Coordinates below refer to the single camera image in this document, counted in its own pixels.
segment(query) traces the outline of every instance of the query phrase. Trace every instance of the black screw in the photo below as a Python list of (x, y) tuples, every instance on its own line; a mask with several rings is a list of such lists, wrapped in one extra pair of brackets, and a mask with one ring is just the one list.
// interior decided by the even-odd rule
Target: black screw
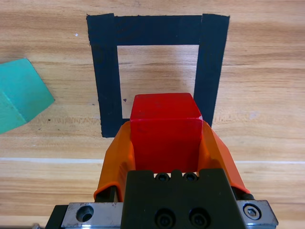
[(156, 176), (156, 180), (159, 180), (159, 181), (168, 181), (169, 179), (170, 179), (170, 177), (167, 173), (159, 173)]
[(254, 196), (250, 193), (244, 193), (241, 197), (242, 200), (254, 200)]
[(187, 181), (196, 181), (198, 179), (195, 173), (186, 173), (184, 174), (183, 178)]
[(94, 214), (93, 207), (91, 207), (90, 205), (86, 205), (78, 209), (76, 213), (76, 219), (79, 222), (87, 222), (92, 218), (93, 214)]
[(155, 216), (155, 222), (160, 229), (171, 229), (175, 225), (175, 215), (174, 213), (166, 208), (157, 211)]
[(211, 218), (203, 208), (194, 208), (190, 213), (191, 224), (198, 229), (205, 229), (211, 223)]

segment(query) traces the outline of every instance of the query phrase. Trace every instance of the black electrical tape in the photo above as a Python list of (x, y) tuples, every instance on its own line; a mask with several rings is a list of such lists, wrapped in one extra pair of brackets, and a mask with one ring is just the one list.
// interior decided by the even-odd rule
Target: black electrical tape
[(199, 45), (194, 100), (212, 125), (229, 17), (87, 16), (103, 137), (115, 137), (121, 125), (122, 102), (118, 45)]

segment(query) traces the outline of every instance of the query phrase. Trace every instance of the green paper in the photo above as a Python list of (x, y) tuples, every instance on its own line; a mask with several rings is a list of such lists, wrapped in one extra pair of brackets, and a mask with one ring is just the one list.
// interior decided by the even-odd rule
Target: green paper
[(0, 134), (29, 122), (53, 102), (27, 59), (0, 64)]

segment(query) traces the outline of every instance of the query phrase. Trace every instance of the metal plate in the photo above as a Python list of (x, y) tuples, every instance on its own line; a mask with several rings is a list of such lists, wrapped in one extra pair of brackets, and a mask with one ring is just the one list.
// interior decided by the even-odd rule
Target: metal plate
[(123, 203), (70, 203), (62, 228), (120, 228)]
[[(267, 200), (238, 200), (237, 205), (243, 216), (244, 222), (248, 229), (275, 229), (278, 221)], [(248, 207), (253, 206), (258, 210), (259, 216), (251, 215), (247, 212)]]

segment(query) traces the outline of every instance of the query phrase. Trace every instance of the black tape square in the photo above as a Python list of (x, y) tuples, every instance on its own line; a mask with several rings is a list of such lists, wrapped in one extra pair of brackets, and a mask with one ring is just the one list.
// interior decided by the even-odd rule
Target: black tape square
[(229, 17), (87, 16), (103, 137), (115, 137), (122, 118), (118, 45), (199, 45), (194, 100), (212, 125)]

